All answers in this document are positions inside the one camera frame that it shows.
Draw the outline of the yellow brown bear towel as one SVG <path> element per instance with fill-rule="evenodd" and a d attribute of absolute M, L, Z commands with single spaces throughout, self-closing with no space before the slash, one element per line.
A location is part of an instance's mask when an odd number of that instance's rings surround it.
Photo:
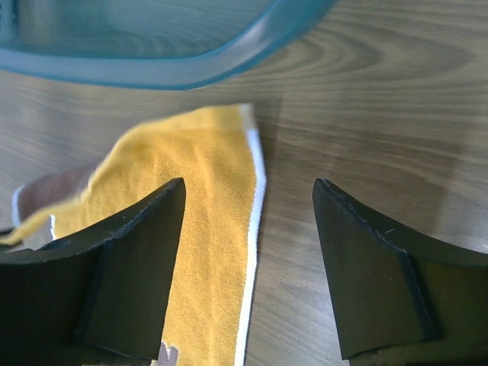
<path fill-rule="evenodd" d="M 152 361 L 4 361 L 3 365 L 241 365 L 266 189 L 250 104 L 205 107 L 136 125 L 86 173 L 46 177 L 15 195 L 10 252 L 39 249 L 185 183 L 185 212 L 159 356 Z"/>

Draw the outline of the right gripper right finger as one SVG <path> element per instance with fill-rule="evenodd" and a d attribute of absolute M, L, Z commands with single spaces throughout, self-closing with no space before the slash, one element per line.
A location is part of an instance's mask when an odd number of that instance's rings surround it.
<path fill-rule="evenodd" d="M 487 357 L 487 256 L 318 178 L 313 208 L 344 359 Z"/>

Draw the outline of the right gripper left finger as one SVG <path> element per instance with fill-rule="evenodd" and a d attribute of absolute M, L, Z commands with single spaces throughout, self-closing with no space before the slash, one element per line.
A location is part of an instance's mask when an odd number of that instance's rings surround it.
<path fill-rule="evenodd" d="M 175 178 L 67 237 L 3 252 L 2 360 L 155 360 L 185 198 Z"/>

